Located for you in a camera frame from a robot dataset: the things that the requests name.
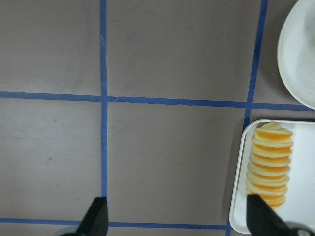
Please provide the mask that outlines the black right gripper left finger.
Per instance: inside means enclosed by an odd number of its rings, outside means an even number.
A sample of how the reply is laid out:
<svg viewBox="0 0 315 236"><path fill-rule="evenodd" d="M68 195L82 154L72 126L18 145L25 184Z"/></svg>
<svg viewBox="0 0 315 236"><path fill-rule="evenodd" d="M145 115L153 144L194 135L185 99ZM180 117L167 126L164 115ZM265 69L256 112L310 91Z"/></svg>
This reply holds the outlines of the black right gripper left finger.
<svg viewBox="0 0 315 236"><path fill-rule="evenodd" d="M106 236L108 232L108 206L106 197L96 197L81 224L76 236Z"/></svg>

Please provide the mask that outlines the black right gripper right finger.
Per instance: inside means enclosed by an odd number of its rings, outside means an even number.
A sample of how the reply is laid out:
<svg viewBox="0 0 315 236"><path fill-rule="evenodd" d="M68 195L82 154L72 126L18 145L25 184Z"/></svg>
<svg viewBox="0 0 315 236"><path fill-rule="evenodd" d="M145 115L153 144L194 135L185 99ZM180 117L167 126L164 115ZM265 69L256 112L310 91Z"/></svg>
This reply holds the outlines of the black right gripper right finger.
<svg viewBox="0 0 315 236"><path fill-rule="evenodd" d="M252 236L298 236L259 195L247 195L246 224Z"/></svg>

